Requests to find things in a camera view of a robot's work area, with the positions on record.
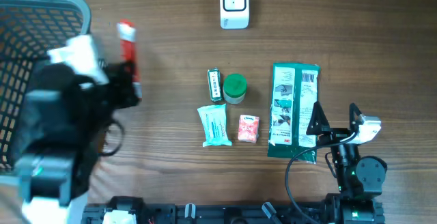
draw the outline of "gray basket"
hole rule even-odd
[[[0,172],[11,171],[20,106],[32,70],[46,52],[88,34],[84,0],[0,0]]]

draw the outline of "mint green packet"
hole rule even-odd
[[[307,127],[318,100],[320,67],[298,63],[273,64],[272,102],[267,156],[292,158],[315,146],[315,136],[307,135]],[[298,157],[316,163],[316,152]]]
[[[226,133],[226,104],[210,105],[197,109],[205,130],[203,146],[232,145]]]

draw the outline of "pink candy package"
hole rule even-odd
[[[258,138],[259,117],[241,115],[238,123],[238,140],[256,143]]]

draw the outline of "wooden surface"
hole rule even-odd
[[[136,24],[144,96],[121,113],[125,145],[96,167],[90,202],[113,195],[148,203],[287,202],[287,161],[266,157],[271,72],[274,62],[298,61],[321,67],[320,101],[332,126],[347,126],[351,102],[382,120],[377,139],[360,152],[389,164],[378,198],[387,223],[435,223],[437,0],[251,0],[250,27],[237,31],[220,28],[219,0],[86,2],[111,61],[120,60],[115,24]],[[249,82],[244,102],[227,110],[232,147],[201,146],[196,109],[211,104],[206,70],[213,67]],[[236,141],[241,114],[261,117],[256,145]],[[325,152],[317,165],[292,167],[299,201],[337,191]],[[13,220],[0,211],[0,223]]]

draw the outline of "green lid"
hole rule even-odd
[[[239,98],[246,93],[247,81],[241,74],[230,74],[223,83],[223,91],[231,98]]]

